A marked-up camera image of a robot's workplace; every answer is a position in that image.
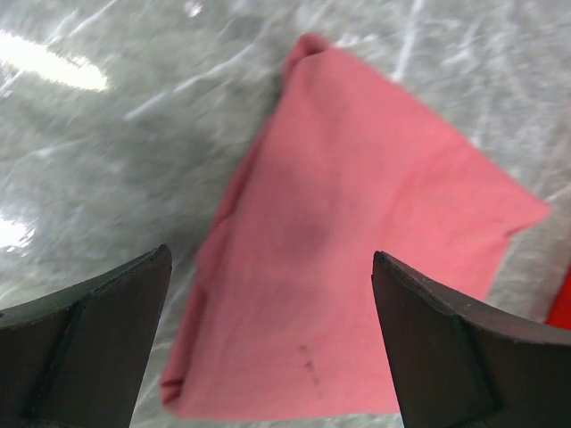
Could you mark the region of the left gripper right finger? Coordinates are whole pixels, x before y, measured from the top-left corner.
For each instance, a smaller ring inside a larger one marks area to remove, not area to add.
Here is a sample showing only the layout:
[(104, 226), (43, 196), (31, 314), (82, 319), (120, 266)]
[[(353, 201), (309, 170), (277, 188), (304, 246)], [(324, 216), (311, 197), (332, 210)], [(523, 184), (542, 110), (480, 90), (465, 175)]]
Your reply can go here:
[(372, 286), (407, 427), (568, 427), (570, 332), (376, 252)]

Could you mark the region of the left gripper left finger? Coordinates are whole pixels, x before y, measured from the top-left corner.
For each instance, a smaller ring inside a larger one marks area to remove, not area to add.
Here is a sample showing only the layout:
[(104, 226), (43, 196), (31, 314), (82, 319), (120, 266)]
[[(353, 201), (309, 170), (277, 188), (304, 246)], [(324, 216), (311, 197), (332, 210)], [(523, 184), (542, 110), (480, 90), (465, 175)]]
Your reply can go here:
[(161, 245), (1, 312), (3, 427), (127, 427), (170, 284)]

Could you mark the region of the pink red t shirt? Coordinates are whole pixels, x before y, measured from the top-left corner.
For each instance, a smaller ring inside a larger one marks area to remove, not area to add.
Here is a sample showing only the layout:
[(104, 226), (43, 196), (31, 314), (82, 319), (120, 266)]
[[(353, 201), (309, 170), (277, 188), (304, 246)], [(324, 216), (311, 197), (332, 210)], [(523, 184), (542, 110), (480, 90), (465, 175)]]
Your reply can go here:
[(163, 406), (224, 422), (395, 413), (375, 252), (482, 299), (549, 212), (402, 87), (300, 37), (197, 253)]

